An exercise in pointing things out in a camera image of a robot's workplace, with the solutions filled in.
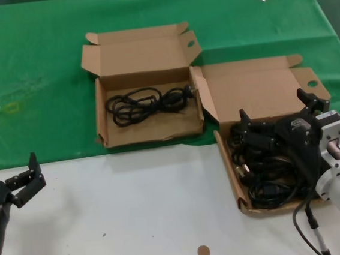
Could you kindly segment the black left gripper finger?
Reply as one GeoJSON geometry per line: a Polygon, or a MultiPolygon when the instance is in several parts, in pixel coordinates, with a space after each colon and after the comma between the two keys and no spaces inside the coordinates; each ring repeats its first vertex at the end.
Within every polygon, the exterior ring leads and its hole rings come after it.
{"type": "Polygon", "coordinates": [[[30,154],[28,170],[6,180],[5,185],[10,190],[9,201],[18,208],[22,208],[46,186],[45,177],[34,152],[30,154]]]}

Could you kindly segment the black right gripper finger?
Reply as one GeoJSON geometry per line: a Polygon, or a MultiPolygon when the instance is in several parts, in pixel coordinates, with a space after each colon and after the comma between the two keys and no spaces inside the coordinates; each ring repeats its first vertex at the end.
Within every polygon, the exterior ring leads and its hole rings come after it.
{"type": "Polygon", "coordinates": [[[303,116],[314,117],[329,111],[330,101],[318,98],[314,93],[308,93],[299,88],[297,89],[297,97],[305,105],[300,111],[303,116]]]}
{"type": "Polygon", "coordinates": [[[242,143],[250,147],[273,151],[276,149],[274,122],[254,122],[243,109],[239,110],[242,143]]]}

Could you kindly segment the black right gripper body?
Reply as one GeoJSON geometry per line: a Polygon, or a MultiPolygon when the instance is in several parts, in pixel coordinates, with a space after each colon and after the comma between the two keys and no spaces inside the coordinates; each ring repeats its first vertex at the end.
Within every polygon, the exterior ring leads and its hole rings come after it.
{"type": "Polygon", "coordinates": [[[284,142],[287,153],[295,161],[311,189],[314,189],[322,168],[320,133],[314,110],[306,108],[277,119],[275,133],[284,142]]]}

